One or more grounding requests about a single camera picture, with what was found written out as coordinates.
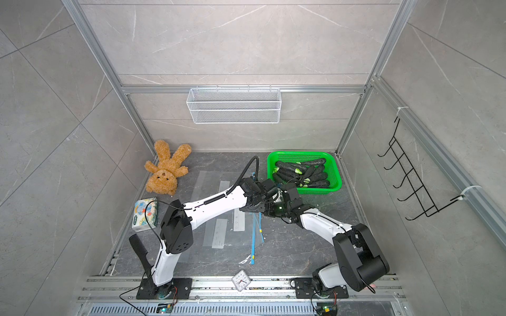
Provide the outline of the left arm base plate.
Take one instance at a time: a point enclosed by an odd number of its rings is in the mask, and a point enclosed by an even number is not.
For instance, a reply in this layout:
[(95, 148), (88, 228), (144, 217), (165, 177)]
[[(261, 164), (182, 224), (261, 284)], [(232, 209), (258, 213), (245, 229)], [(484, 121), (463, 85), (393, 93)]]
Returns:
[(152, 280), (142, 279), (138, 289), (137, 300), (171, 300), (174, 297), (181, 300), (188, 300), (192, 290), (191, 278), (174, 278), (169, 283), (156, 286)]

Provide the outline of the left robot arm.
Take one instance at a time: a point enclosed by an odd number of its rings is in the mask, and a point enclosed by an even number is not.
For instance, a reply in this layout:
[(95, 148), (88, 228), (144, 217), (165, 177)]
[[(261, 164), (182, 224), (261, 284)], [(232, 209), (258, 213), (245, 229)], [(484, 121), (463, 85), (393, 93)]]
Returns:
[(278, 199), (279, 188), (274, 181), (267, 179), (260, 182), (257, 175), (245, 176), (252, 163), (259, 169), (259, 157), (254, 156), (236, 182), (222, 192), (186, 204), (179, 200), (168, 204), (160, 233), (155, 234), (159, 242), (155, 263), (149, 262), (148, 251), (138, 235), (129, 237), (130, 246), (145, 273), (138, 287), (137, 299), (174, 298), (176, 289), (183, 288), (174, 283), (173, 274), (181, 254), (193, 245), (193, 231), (199, 226), (234, 209), (245, 213), (264, 213)]

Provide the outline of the clear zip-top bag blue zipper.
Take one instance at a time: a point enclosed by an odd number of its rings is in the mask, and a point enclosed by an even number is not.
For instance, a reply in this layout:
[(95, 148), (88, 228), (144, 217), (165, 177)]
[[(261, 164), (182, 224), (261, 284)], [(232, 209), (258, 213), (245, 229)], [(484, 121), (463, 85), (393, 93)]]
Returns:
[(264, 243), (261, 213), (245, 213), (239, 209), (233, 211), (232, 245), (241, 250), (243, 260), (240, 265), (254, 265), (256, 247)]

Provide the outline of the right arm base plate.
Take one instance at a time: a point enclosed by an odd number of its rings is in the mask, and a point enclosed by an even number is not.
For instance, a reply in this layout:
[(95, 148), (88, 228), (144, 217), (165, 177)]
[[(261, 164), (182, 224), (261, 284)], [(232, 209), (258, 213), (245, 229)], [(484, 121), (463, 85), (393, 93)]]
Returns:
[(349, 293), (345, 285), (327, 288), (321, 281), (314, 277), (297, 277), (291, 279), (289, 284), (295, 289), (295, 294), (298, 299), (315, 298), (316, 295), (320, 297), (345, 299), (349, 298)]

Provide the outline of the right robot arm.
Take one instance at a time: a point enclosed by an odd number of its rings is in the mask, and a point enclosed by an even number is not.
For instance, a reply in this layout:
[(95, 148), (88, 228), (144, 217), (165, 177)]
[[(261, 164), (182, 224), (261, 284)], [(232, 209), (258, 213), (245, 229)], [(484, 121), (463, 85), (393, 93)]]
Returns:
[(318, 268), (312, 274), (312, 287), (317, 293), (347, 286), (356, 292), (376, 290), (373, 284), (390, 271), (370, 229), (359, 223), (350, 225), (305, 204), (294, 185), (278, 189), (266, 204), (267, 214), (309, 230), (333, 245), (337, 262)]

